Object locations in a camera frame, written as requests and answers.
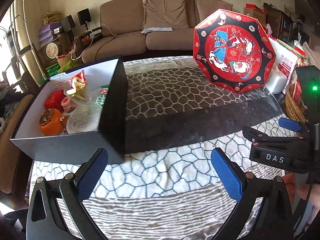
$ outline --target das logo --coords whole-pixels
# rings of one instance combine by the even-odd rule
[[[271,154],[267,154],[266,160],[270,160],[273,162],[279,162],[279,163],[283,163],[284,158],[283,157],[279,157],[277,155],[273,155],[271,156]]]

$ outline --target brown pillow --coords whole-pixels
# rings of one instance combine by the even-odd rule
[[[200,22],[218,9],[232,10],[233,4],[221,0],[195,0],[199,12]]]
[[[143,30],[153,27],[189,28],[186,0],[142,0]]]

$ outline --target sofa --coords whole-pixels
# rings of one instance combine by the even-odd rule
[[[143,34],[144,0],[109,1],[100,6],[102,25],[95,30],[101,30],[101,34],[89,47],[90,41],[82,42],[88,32],[76,37],[77,53],[82,53],[84,63],[114,55],[121,55],[125,61],[192,55],[194,27],[217,9],[231,10],[232,6],[221,0],[185,0],[186,26],[173,28],[172,32]]]

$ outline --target wooden cabinet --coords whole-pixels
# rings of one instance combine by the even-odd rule
[[[270,24],[272,37],[288,43],[291,40],[293,21],[284,12],[265,5],[267,11],[266,23]]]

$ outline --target red octagonal gift box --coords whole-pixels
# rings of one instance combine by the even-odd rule
[[[193,57],[211,83],[243,93],[267,82],[275,52],[257,19],[219,9],[195,27]]]

